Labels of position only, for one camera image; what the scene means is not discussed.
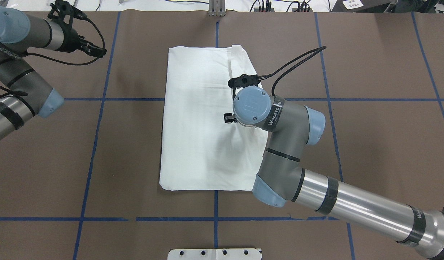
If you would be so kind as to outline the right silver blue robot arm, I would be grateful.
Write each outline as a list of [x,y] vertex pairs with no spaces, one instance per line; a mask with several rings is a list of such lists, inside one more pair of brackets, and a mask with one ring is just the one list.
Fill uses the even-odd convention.
[[323,113],[267,94],[261,87],[232,87],[226,123],[270,132],[252,188],[261,202],[291,201],[413,247],[430,260],[444,260],[444,209],[422,211],[300,166],[306,145],[315,145],[326,125]]

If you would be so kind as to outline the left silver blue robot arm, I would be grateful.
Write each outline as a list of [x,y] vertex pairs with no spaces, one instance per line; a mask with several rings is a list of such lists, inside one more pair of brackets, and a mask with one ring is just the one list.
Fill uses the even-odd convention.
[[94,22],[87,14],[68,1],[50,4],[46,19],[0,6],[0,141],[22,128],[35,116],[46,118],[61,107],[65,99],[24,58],[37,56],[50,61],[56,59],[29,48],[72,53],[82,51],[93,61],[105,56],[105,40],[96,46],[73,28],[75,19]]

